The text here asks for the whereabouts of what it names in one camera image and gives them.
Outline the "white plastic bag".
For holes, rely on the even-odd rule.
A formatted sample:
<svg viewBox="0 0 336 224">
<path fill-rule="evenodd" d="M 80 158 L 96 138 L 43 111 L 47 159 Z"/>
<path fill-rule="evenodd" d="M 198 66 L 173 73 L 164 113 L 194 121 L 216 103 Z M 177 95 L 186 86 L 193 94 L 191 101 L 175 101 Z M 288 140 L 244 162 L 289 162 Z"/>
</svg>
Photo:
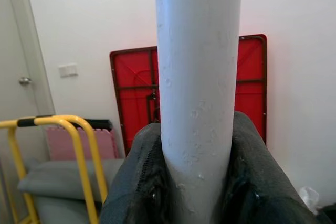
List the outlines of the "white plastic bag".
<svg viewBox="0 0 336 224">
<path fill-rule="evenodd" d="M 299 196 L 306 206 L 312 211 L 317 211 L 320 195 L 311 187 L 302 187 L 299 190 Z"/>
</svg>

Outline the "black foam mat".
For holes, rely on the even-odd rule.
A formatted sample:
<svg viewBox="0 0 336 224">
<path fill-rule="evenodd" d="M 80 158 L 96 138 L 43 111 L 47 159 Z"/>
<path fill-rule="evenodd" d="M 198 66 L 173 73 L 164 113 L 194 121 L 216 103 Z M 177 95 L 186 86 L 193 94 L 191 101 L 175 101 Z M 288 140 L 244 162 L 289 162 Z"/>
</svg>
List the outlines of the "black foam mat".
<svg viewBox="0 0 336 224">
<path fill-rule="evenodd" d="M 113 129 L 113 125 L 108 119 L 85 119 L 85 121 L 93 128 L 100 130 L 111 131 Z"/>
</svg>

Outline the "red folding table black frame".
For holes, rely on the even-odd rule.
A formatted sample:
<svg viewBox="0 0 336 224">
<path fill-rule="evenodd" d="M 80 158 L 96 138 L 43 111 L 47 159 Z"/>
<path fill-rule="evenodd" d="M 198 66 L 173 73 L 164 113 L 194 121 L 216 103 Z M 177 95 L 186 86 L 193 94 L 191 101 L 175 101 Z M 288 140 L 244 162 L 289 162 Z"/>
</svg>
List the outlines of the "red folding table black frame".
<svg viewBox="0 0 336 224">
<path fill-rule="evenodd" d="M 125 151 L 137 132 L 160 121 L 157 47 L 110 53 L 111 71 Z M 235 110 L 245 113 L 267 139 L 267 37 L 240 36 Z"/>
</svg>

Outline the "yellow metal exercise frame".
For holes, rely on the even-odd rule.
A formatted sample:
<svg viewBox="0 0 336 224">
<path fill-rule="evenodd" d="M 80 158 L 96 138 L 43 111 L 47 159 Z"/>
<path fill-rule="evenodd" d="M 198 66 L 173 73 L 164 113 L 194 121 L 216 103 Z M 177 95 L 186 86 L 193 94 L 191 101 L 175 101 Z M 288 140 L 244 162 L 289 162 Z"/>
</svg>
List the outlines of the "yellow metal exercise frame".
<svg viewBox="0 0 336 224">
<path fill-rule="evenodd" d="M 14 159 L 15 169 L 19 180 L 23 180 L 26 175 L 26 168 L 24 166 L 23 158 L 17 144 L 16 139 L 16 129 L 18 127 L 34 127 L 41 125 L 59 125 L 63 127 L 71 136 L 72 143 L 75 150 L 76 161 L 79 169 L 79 175 L 82 184 L 82 190 L 85 197 L 86 208 L 89 216 L 90 224 L 98 224 L 99 218 L 95 207 L 95 202 L 93 198 L 93 192 L 91 188 L 91 183 L 89 180 L 88 169 L 86 165 L 85 155 L 83 151 L 83 146 L 81 138 L 77 129 L 73 124 L 79 125 L 88 137 L 89 147 L 92 156 L 92 162 L 94 164 L 96 179 L 98 183 L 99 193 L 102 201 L 105 201 L 108 189 L 105 180 L 103 167 L 101 164 L 100 153 L 97 145 L 97 140 L 93 128 L 90 124 L 83 118 L 75 115 L 47 115 L 47 116 L 36 116 L 28 118 L 20 118 L 17 120 L 1 121 L 0 129 L 8 129 L 8 140 L 10 150 Z"/>
</svg>

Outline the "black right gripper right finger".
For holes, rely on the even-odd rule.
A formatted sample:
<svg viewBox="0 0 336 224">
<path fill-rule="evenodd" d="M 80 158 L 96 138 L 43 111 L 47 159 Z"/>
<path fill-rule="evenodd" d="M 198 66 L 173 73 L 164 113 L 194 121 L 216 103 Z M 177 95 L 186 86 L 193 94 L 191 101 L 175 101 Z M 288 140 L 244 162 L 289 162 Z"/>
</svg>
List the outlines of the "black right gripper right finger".
<svg viewBox="0 0 336 224">
<path fill-rule="evenodd" d="M 219 224 L 332 224 L 313 214 L 268 151 L 251 119 L 236 111 Z"/>
</svg>

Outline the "white wall switch plate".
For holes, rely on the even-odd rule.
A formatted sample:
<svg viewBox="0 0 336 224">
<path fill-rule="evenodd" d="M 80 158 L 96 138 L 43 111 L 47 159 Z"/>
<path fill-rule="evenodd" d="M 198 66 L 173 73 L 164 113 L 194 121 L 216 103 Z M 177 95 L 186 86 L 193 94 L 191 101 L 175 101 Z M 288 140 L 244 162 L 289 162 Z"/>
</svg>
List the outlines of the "white wall switch plate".
<svg viewBox="0 0 336 224">
<path fill-rule="evenodd" d="M 77 64 L 69 63 L 58 66 L 59 75 L 61 78 L 75 77 L 78 75 Z"/>
</svg>

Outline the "broom with white handle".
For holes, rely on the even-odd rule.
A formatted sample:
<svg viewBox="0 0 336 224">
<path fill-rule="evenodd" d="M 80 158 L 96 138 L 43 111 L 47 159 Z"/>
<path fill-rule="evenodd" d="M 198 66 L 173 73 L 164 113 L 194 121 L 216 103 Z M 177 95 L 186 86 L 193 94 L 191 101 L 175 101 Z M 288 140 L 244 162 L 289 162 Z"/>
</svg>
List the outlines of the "broom with white handle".
<svg viewBox="0 0 336 224">
<path fill-rule="evenodd" d="M 232 145 L 241 0 L 156 0 L 171 224 L 217 224 Z"/>
</svg>

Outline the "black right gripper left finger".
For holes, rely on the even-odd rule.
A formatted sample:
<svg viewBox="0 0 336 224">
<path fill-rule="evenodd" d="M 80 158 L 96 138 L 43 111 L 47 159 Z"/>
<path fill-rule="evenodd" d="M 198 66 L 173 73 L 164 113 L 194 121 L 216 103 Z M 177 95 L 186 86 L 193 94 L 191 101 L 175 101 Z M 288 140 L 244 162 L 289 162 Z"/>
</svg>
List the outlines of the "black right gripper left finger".
<svg viewBox="0 0 336 224">
<path fill-rule="evenodd" d="M 103 204 L 99 224 L 171 224 L 171 190 L 160 123 L 136 134 Z"/>
</svg>

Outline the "beige door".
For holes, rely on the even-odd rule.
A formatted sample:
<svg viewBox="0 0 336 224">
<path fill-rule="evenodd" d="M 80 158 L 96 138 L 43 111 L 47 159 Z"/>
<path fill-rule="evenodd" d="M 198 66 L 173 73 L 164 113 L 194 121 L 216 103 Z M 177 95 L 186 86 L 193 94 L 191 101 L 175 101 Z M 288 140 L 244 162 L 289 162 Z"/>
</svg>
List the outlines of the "beige door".
<svg viewBox="0 0 336 224">
<path fill-rule="evenodd" d="M 22 86 L 21 77 L 31 78 Z M 0 0 L 0 122 L 54 112 L 29 0 Z M 8 131 L 0 129 L 0 224 L 28 214 L 11 154 Z"/>
</svg>

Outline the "pink foam puzzle mat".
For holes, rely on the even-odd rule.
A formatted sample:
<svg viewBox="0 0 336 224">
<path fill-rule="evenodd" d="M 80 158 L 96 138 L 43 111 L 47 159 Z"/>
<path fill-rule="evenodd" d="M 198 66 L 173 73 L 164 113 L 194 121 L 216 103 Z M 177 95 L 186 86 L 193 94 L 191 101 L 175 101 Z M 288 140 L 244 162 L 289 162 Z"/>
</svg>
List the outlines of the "pink foam puzzle mat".
<svg viewBox="0 0 336 224">
<path fill-rule="evenodd" d="M 82 148 L 86 160 L 92 159 L 89 140 L 86 132 L 78 129 L 82 142 Z M 119 158 L 119 153 L 114 138 L 114 130 L 95 129 L 94 134 L 97 140 L 97 146 L 101 159 Z M 49 127 L 47 129 L 47 140 L 52 161 L 70 161 L 75 160 L 75 150 L 72 138 L 69 132 L 61 127 Z"/>
</svg>

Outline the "grey rolled exercise mat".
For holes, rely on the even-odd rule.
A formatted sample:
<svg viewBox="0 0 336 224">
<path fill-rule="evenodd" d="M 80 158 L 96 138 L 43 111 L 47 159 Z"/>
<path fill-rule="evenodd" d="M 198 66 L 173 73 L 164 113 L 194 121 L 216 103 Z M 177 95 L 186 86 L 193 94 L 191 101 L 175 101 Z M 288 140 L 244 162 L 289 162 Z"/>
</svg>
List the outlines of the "grey rolled exercise mat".
<svg viewBox="0 0 336 224">
<path fill-rule="evenodd" d="M 91 224 L 76 161 L 25 161 L 17 186 L 32 195 L 41 224 Z"/>
</svg>

